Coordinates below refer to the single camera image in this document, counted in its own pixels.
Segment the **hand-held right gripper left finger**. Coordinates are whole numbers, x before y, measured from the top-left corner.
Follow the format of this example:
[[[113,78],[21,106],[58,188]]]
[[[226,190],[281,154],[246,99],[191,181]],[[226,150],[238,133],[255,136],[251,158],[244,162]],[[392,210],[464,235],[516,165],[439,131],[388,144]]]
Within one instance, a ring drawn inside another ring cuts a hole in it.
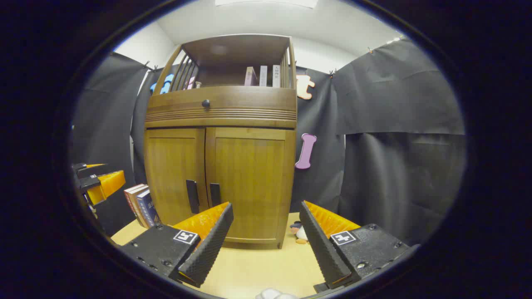
[[[121,250],[160,276],[200,287],[233,219],[232,203],[224,202],[173,226],[154,225],[121,246]]]

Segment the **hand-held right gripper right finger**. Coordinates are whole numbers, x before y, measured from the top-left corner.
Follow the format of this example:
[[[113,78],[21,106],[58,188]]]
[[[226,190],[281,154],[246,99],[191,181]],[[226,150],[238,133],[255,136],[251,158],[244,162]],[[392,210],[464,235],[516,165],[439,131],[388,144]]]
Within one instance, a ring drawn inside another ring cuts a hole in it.
[[[376,276],[419,248],[379,225],[360,226],[307,201],[301,203],[299,218],[329,289]]]

